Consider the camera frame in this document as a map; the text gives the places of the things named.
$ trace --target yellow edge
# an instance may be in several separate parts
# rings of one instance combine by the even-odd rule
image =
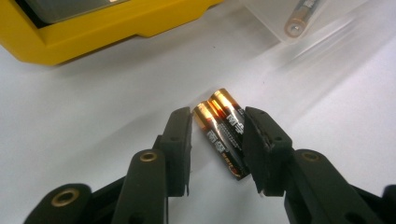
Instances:
[[[17,59],[54,65],[131,35],[198,19],[222,0],[131,0],[37,29],[14,0],[0,2],[0,44]]]

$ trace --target battery in plastic container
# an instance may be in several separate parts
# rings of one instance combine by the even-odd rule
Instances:
[[[242,161],[241,144],[208,101],[196,106],[192,114],[213,148],[221,155],[237,180],[249,175]]]
[[[215,91],[208,101],[242,143],[245,123],[244,109],[225,89]]]

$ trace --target yellow plastic frame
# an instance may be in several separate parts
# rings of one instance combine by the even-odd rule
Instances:
[[[198,19],[222,0],[129,0],[37,29],[15,0],[0,1],[0,44],[18,60],[54,65],[131,35]]]

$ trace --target white table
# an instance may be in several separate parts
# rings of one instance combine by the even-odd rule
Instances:
[[[97,190],[124,176],[173,110],[221,87],[267,111],[294,148],[326,155],[349,183],[381,195],[396,183],[394,11],[394,1],[370,1],[287,46],[232,0],[59,66],[0,48],[0,223],[22,223],[63,184]],[[195,123],[190,188],[170,201],[170,223],[288,222],[283,198],[261,198],[251,177],[235,181]]]

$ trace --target black and copper battery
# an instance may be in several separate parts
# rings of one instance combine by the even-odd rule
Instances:
[[[300,0],[285,24],[285,34],[291,38],[299,37],[305,30],[320,0]]]
[[[221,155],[237,180],[249,175],[242,161],[241,145],[232,135],[224,121],[208,101],[201,102],[192,110],[195,121],[206,135],[213,148]]]
[[[225,89],[215,91],[208,101],[242,145],[245,122],[244,109]]]

